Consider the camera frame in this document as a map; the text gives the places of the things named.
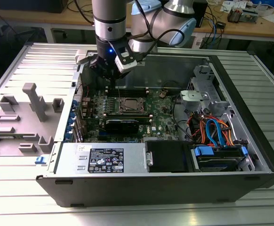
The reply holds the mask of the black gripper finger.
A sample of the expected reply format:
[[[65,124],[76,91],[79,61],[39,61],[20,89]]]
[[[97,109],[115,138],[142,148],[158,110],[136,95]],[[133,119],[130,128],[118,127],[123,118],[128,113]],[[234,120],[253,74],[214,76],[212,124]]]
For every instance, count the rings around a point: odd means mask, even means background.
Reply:
[[[114,62],[97,57],[89,67],[97,76],[108,80],[111,88],[115,88],[116,65]]]

